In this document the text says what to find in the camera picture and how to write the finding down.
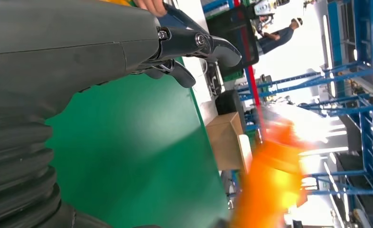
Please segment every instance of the worker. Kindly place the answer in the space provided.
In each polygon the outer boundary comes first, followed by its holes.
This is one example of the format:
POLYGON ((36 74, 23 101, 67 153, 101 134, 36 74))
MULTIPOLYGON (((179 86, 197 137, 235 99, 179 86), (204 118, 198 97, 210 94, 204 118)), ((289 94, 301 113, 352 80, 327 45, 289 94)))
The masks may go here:
POLYGON ((287 28, 274 33, 263 33, 263 37, 256 42, 259 55, 264 55, 277 47, 286 44, 293 37, 294 30, 302 25, 301 18, 293 18, 287 28))
POLYGON ((163 17, 167 14, 163 0, 133 0, 141 9, 148 10, 156 17, 163 17))

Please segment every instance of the robotic arm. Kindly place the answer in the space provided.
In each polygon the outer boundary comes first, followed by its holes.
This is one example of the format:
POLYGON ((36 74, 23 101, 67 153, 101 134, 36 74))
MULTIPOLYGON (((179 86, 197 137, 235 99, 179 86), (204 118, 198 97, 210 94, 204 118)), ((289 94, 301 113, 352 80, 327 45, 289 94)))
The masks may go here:
POLYGON ((0 0, 0 228, 109 227, 61 202, 45 120, 94 85, 146 73, 191 87, 174 59, 236 65, 229 42, 161 27, 149 12, 97 0, 0 0))

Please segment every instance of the blue steel frame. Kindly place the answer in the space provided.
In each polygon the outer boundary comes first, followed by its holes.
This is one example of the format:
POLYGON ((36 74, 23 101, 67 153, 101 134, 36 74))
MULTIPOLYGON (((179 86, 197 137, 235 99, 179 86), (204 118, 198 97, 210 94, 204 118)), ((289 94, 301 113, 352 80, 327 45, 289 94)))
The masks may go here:
POLYGON ((371 189, 360 189, 355 188, 350 184, 340 185, 345 190, 329 191, 329 190, 314 190, 310 194, 313 195, 323 195, 323 194, 354 194, 354 195, 373 195, 373 105, 367 100, 370 98, 369 94, 354 95, 349 97, 342 97, 331 99, 329 101, 312 103, 301 106, 302 108, 308 110, 326 110, 328 116, 341 116, 341 115, 358 115, 360 119, 360 131, 361 131, 361 141, 363 150, 363 170, 358 171, 340 171, 333 173, 314 173, 310 174, 308 177, 313 177, 317 181, 317 186, 319 182, 332 183, 333 176, 364 176, 371 186, 371 189), (357 102, 357 107, 347 108, 347 102, 357 102), (339 108, 323 108, 324 105, 337 104, 339 108), (329 180, 322 179, 320 177, 329 177, 329 180))
MULTIPOLYGON (((259 93, 259 97, 267 97, 267 96, 277 94, 277 93, 283 93, 283 92, 287 92, 287 91, 291 91, 291 90, 302 89, 302 88, 309 87, 309 86, 317 86, 317 85, 322 85, 322 84, 328 84, 328 83, 331 83, 331 82, 343 81, 343 80, 346 80, 346 79, 350 79, 350 78, 354 78, 354 77, 362 77, 362 76, 366 76, 366 75, 369 75, 369 74, 373 74, 373 68, 369 67, 368 65, 366 65, 364 63, 353 62, 353 63, 337 66, 337 67, 332 68, 332 69, 323 70, 322 72, 306 73, 306 74, 303 74, 303 75, 289 77, 289 78, 282 79, 282 80, 262 83, 262 84, 257 85, 257 87, 258 88, 264 88, 264 87, 269 87, 269 86, 276 86, 276 89, 273 90, 273 91, 259 93), (350 73, 350 74, 346 74, 346 75, 343 75, 343 76, 331 77, 331 74, 336 74, 340 71, 348 70, 348 69, 351 69, 353 67, 358 67, 359 69, 362 69, 362 70, 360 70, 358 72, 353 72, 353 73, 350 73), (294 80, 309 78, 309 77, 314 77, 314 78, 312 78, 312 79, 310 79, 310 80, 308 80, 304 83, 298 84, 298 85, 285 87, 285 88, 279 88, 279 84, 294 81, 294 80)), ((252 99, 252 95, 251 95, 250 92, 248 92, 248 88, 241 88, 241 89, 238 90, 238 92, 240 94, 240 100, 241 101, 252 99)))
MULTIPOLYGON (((340 1, 340 4, 347 4, 348 0, 340 1)), ((369 69, 370 67, 373 68, 373 0, 353 0, 353 8, 354 8, 354 27, 355 27, 355 44, 357 49, 357 62, 337 66, 333 69, 339 69, 336 70, 336 72, 348 69, 350 67, 347 67, 348 65, 358 65, 360 69, 369 69)), ((314 72, 309 74, 304 74, 296 77, 286 78, 283 80, 274 81, 271 83, 264 83, 258 85, 258 88, 265 87, 265 86, 276 86, 276 90, 260 93, 260 97, 267 97, 276 93, 282 93, 287 92, 295 89, 301 89, 309 86, 316 86, 321 84, 327 84, 330 82, 339 82, 345 79, 350 79, 357 76, 365 76, 367 74, 372 74, 372 70, 369 72, 361 72, 361 73, 353 73, 346 75, 345 77, 334 77, 331 78, 329 75, 322 76, 321 72, 314 72), (278 84, 303 79, 307 77, 316 77, 314 79, 311 79, 310 81, 304 82, 299 85, 281 88, 279 89, 278 84)), ((249 100, 252 98, 252 94, 248 91, 247 88, 243 88, 240 91, 240 99, 242 101, 249 100)))

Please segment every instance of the human hand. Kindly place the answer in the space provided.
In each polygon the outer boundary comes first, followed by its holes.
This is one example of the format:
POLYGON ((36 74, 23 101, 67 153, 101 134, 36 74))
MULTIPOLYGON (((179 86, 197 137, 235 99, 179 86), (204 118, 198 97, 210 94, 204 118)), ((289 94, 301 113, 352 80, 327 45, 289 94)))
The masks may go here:
POLYGON ((163 0, 134 0, 134 2, 139 8, 150 11, 156 17, 167 14, 163 0))

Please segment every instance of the green surface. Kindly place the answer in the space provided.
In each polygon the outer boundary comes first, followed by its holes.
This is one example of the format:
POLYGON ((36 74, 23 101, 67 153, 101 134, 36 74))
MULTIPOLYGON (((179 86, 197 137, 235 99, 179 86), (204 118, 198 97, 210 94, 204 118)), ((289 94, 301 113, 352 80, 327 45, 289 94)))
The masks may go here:
POLYGON ((116 228, 208 228, 228 213, 193 94, 128 76, 76 94, 48 121, 65 201, 116 228))

